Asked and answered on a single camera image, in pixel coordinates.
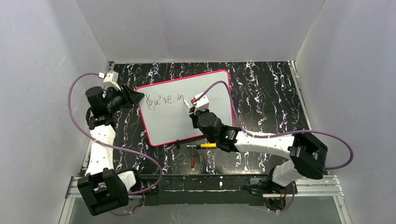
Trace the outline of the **pink framed whiteboard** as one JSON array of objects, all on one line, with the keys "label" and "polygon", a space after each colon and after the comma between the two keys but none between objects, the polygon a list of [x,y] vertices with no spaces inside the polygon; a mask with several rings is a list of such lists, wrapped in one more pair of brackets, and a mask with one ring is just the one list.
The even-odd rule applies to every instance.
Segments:
[{"label": "pink framed whiteboard", "polygon": [[222,123],[233,125],[232,106],[227,93],[230,87],[227,70],[137,87],[137,92],[145,94],[139,109],[150,145],[156,147],[202,136],[198,129],[193,128],[189,108],[184,103],[186,99],[191,105],[194,96],[202,92],[209,99],[209,110]]}]

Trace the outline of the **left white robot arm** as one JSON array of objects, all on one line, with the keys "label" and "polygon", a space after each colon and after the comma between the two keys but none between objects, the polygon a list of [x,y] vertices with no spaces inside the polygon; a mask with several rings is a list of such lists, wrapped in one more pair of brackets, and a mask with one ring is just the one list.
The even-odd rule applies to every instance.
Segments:
[{"label": "left white robot arm", "polygon": [[121,109],[138,105],[144,95],[126,85],[106,90],[95,86],[85,95],[90,104],[86,121],[95,141],[91,144],[86,174],[78,180],[77,187],[90,214],[96,216],[127,206],[129,193],[142,188],[135,169],[114,170],[111,146],[116,136],[113,115]]}]

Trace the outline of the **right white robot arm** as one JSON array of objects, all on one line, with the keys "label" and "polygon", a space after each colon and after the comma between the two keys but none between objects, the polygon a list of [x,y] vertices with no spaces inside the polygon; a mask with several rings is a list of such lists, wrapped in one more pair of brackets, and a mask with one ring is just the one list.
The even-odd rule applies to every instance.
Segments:
[{"label": "right white robot arm", "polygon": [[225,152],[258,152],[285,158],[287,161],[270,170],[266,180],[261,180],[249,191],[276,192],[291,182],[306,177],[323,178],[327,146],[312,133],[293,133],[280,137],[259,138],[244,133],[241,128],[224,125],[220,118],[208,109],[189,109],[193,128],[199,129],[206,140]]}]

